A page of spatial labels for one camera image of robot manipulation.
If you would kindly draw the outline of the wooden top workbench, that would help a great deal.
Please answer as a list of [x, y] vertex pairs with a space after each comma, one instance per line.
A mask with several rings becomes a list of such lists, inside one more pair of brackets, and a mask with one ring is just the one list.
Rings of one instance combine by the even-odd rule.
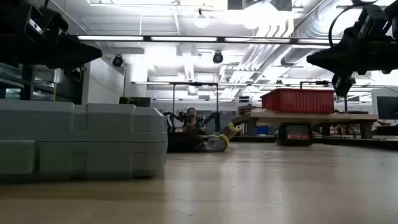
[[334, 124], [348, 126], [357, 124], [360, 127], [361, 139], [372, 139], [372, 126], [378, 120], [374, 114], [311, 114], [311, 113], [278, 113], [266, 109], [254, 109], [251, 112], [240, 115], [232, 120], [232, 123], [245, 124], [248, 136], [257, 135], [257, 124], [279, 124], [283, 122], [310, 123], [325, 127], [324, 136], [329, 135], [329, 127]]

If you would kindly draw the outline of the grey plastic case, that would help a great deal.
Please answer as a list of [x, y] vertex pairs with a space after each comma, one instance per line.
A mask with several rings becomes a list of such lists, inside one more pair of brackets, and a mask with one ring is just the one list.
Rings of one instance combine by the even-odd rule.
[[0, 100], [0, 181], [155, 177], [167, 145], [155, 108]]

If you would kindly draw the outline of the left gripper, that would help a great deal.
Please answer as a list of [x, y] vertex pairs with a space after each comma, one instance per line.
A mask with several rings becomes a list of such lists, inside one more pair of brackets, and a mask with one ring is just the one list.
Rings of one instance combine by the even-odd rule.
[[85, 66], [78, 66], [102, 56], [101, 49], [80, 42], [74, 35], [62, 36], [52, 47], [45, 39], [32, 40], [15, 33], [0, 34], [0, 63], [15, 67], [46, 64], [48, 68], [65, 68], [64, 75], [76, 82], [82, 82], [86, 72]]

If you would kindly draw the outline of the person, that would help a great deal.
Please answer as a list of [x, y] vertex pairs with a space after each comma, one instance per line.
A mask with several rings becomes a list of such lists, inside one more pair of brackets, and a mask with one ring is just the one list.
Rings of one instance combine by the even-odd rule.
[[195, 108], [191, 107], [187, 110], [188, 118], [183, 122], [183, 132], [193, 133], [198, 135], [206, 134], [206, 127], [200, 125], [200, 121], [197, 118], [197, 111]]

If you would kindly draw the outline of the round pendant lamp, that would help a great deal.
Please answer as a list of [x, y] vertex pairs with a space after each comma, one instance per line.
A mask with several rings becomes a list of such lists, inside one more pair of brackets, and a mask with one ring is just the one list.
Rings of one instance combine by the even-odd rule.
[[197, 13], [194, 16], [194, 24], [202, 29], [209, 26], [210, 18], [207, 14], [203, 13], [202, 8], [198, 8]]

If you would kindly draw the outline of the dark storage shelf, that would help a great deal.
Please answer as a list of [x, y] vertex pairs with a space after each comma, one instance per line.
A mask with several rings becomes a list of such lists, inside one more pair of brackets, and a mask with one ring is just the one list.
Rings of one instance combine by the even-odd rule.
[[68, 70], [0, 63], [0, 99], [66, 101], [79, 105], [85, 72], [84, 66]]

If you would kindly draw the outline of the silver ventilation duct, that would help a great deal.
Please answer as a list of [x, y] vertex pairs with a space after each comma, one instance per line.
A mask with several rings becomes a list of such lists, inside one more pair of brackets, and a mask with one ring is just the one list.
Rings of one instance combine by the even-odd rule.
[[310, 48], [295, 48], [292, 47], [280, 60], [282, 66], [296, 65], [301, 59], [312, 53], [313, 49]]

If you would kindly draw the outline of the overhead light rail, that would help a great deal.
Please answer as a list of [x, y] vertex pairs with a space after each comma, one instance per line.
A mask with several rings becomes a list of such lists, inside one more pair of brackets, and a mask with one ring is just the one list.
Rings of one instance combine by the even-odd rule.
[[211, 36], [181, 36], [181, 35], [78, 35], [82, 41], [105, 42], [217, 42], [245, 44], [315, 44], [328, 45], [328, 39], [308, 39], [291, 37], [211, 37]]

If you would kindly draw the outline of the black monitor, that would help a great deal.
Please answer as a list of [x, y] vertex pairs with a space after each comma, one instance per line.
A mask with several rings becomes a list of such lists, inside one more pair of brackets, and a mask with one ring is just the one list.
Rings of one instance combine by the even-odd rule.
[[398, 97], [378, 96], [376, 101], [379, 119], [398, 119]]
[[135, 105], [137, 107], [150, 107], [150, 97], [126, 97], [121, 96], [119, 98], [119, 104]]

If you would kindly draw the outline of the black glove yellow cuff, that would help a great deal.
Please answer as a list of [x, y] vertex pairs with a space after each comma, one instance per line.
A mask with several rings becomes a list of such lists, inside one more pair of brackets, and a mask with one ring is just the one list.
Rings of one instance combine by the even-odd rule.
[[167, 152], [223, 152], [228, 145], [229, 139], [224, 134], [168, 133]]
[[227, 124], [218, 134], [225, 135], [228, 139], [233, 138], [242, 130], [241, 126], [234, 125], [233, 123]]

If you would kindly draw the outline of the red plastic bin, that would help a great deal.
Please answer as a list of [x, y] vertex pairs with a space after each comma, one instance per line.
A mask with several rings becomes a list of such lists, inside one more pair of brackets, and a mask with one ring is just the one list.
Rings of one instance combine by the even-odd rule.
[[278, 113], [330, 114], [334, 112], [334, 92], [278, 88], [261, 96], [262, 108]]

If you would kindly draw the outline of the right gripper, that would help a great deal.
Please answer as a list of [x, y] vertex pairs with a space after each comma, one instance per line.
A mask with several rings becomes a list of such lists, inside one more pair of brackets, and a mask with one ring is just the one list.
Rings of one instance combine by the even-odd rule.
[[364, 75], [367, 71], [380, 70], [390, 74], [398, 70], [398, 40], [392, 37], [360, 40], [344, 35], [341, 43], [343, 48], [336, 46], [307, 56], [307, 62], [312, 65], [330, 72], [341, 71], [335, 73], [331, 81], [337, 96], [346, 96], [355, 84], [353, 72]]

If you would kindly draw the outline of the black gantry frame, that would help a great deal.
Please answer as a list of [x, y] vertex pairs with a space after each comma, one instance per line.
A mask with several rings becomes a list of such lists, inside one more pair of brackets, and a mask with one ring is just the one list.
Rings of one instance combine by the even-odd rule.
[[[210, 82], [168, 82], [169, 85], [173, 86], [172, 90], [172, 113], [175, 113], [175, 87], [177, 85], [188, 85], [188, 86], [215, 86], [216, 87], [216, 113], [219, 113], [219, 84], [218, 83], [210, 83]], [[218, 132], [221, 130], [220, 125], [220, 115], [216, 116], [215, 121], [215, 131]]]

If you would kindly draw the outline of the black pipe bracket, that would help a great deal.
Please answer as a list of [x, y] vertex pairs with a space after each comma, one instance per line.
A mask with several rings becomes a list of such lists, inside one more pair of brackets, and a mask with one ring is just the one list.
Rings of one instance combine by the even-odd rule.
[[328, 80], [316, 80], [316, 81], [303, 81], [300, 82], [300, 89], [303, 88], [304, 84], [308, 84], [308, 85], [320, 85], [320, 86], [324, 86], [324, 87], [329, 87], [329, 81]]

